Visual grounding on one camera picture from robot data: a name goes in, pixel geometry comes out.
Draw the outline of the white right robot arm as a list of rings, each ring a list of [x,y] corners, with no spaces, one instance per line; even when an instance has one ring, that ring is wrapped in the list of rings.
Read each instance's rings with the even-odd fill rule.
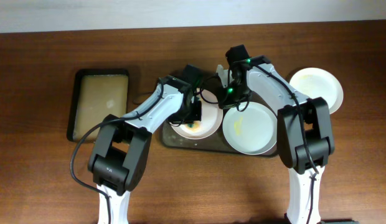
[[[224,86],[217,93],[221,109],[242,111],[252,93],[276,114],[276,149],[289,172],[290,223],[321,223],[319,192],[329,156],[335,150],[326,100],[310,98],[293,88],[264,55],[249,56],[244,45],[225,54],[228,70],[219,75]]]

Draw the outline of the light grey plate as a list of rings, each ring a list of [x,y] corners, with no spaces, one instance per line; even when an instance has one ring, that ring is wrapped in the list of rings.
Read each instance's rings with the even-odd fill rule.
[[[251,156],[269,156],[276,145],[277,119],[266,106],[251,102],[243,112],[227,111],[222,131],[236,151]]]

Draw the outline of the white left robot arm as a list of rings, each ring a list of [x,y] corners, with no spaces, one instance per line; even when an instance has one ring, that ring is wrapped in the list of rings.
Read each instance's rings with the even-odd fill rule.
[[[108,115],[98,127],[88,170],[100,195],[99,223],[127,223],[130,193],[139,184],[153,133],[168,121],[182,125],[201,119],[196,92],[202,71],[186,65],[178,77],[159,80],[154,93],[121,117]]]

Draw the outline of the black tray with soapy water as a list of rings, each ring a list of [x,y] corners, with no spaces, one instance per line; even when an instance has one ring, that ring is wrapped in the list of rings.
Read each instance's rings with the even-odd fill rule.
[[[126,113],[129,73],[125,68],[85,68],[76,72],[66,137],[81,139],[109,114]]]

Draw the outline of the dark brown serving tray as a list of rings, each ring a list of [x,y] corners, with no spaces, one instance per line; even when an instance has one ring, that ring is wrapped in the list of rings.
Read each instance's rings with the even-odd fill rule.
[[[263,104],[261,100],[259,100],[259,97],[257,95],[253,95],[253,99],[250,101]],[[226,115],[228,110],[223,110],[224,116]],[[168,123],[164,123],[162,126],[162,130],[160,131],[160,138],[162,143],[166,147],[171,148],[180,148],[180,149],[192,149],[192,150],[199,150],[199,151],[212,151],[212,152],[222,152],[222,153],[230,153],[230,154],[242,154],[241,152],[236,151],[234,148],[232,148],[228,142],[226,141],[223,131],[222,131],[222,123],[218,130],[214,132],[212,135],[210,135],[207,138],[203,139],[187,139],[180,135],[178,135],[172,128],[171,125]],[[276,145],[274,146],[274,151],[269,156],[260,156],[260,157],[274,157],[277,153]]]

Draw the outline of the pink plate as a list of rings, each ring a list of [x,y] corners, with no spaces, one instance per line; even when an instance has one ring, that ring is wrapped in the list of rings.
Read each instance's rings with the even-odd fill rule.
[[[212,135],[220,127],[223,119],[224,112],[218,105],[207,103],[199,95],[198,98],[202,102],[202,119],[195,121],[197,123],[196,128],[190,129],[186,124],[182,124],[178,127],[172,125],[171,128],[180,136],[187,139],[203,139]]]

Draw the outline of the cream white plate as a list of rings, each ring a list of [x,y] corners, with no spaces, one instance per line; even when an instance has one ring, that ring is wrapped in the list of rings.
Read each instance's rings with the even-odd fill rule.
[[[344,99],[342,85],[333,74],[321,68],[301,69],[291,77],[289,84],[310,98],[325,99],[331,114],[342,105]]]

